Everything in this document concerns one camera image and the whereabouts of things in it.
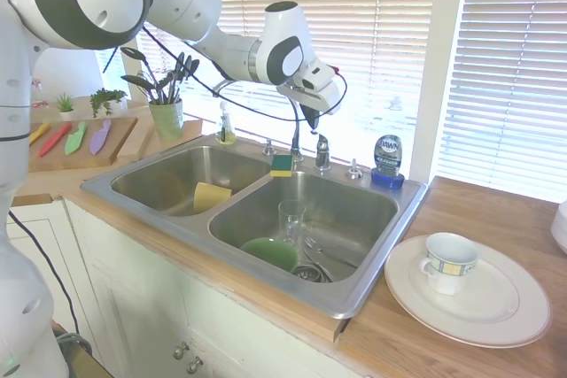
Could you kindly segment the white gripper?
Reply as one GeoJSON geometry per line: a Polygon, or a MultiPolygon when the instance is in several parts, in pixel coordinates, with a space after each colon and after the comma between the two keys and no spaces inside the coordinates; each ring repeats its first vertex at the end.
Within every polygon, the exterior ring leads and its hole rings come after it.
{"type": "Polygon", "coordinates": [[[317,129],[319,125],[319,112],[334,114],[340,109],[341,95],[334,81],[321,90],[284,84],[278,87],[278,92],[302,105],[305,120],[312,129],[317,129]]]}

